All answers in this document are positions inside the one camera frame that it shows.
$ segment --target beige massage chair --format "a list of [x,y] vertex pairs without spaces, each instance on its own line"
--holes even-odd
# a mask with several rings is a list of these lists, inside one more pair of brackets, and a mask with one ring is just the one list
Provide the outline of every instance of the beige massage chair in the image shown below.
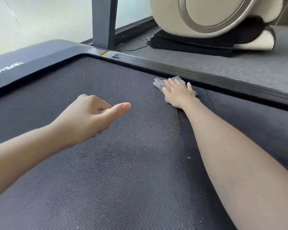
[[[151,0],[151,7],[155,21],[165,32],[210,38],[231,30],[251,15],[260,16],[265,23],[275,20],[283,0]],[[272,31],[265,29],[254,41],[234,48],[272,50],[274,44]]]

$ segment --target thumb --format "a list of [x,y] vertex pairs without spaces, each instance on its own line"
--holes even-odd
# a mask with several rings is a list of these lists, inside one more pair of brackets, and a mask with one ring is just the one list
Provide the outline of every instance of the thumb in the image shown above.
[[123,114],[129,110],[131,107],[131,104],[128,102],[120,103],[115,106],[113,106],[110,109],[107,109],[107,111],[100,114],[100,119],[103,122],[103,125],[107,125],[109,122],[112,122],[113,120],[121,117]]

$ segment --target treadmill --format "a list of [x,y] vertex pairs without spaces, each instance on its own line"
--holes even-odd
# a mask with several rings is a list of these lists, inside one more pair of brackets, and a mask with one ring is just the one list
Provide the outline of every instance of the treadmill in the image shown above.
[[83,93],[131,109],[1,194],[0,230],[236,229],[186,115],[154,78],[190,81],[203,104],[287,170],[288,94],[115,52],[117,0],[92,1],[94,46],[52,40],[0,56],[0,143],[51,123]]

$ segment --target massage chair base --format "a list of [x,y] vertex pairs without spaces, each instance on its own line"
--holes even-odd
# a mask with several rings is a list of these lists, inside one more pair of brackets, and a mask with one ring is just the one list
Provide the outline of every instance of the massage chair base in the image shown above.
[[261,17],[246,18],[234,29],[213,38],[191,38],[159,30],[148,44],[152,48],[232,57],[233,50],[272,50],[275,32]]

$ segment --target floor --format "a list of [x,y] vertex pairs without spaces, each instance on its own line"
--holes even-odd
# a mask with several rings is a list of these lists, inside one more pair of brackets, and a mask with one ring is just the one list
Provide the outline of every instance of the floor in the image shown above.
[[135,50],[145,46],[146,38],[158,30],[154,28],[119,48],[124,50],[123,53],[149,60],[288,92],[288,27],[276,27],[273,51],[248,52],[233,58],[153,49],[149,46]]

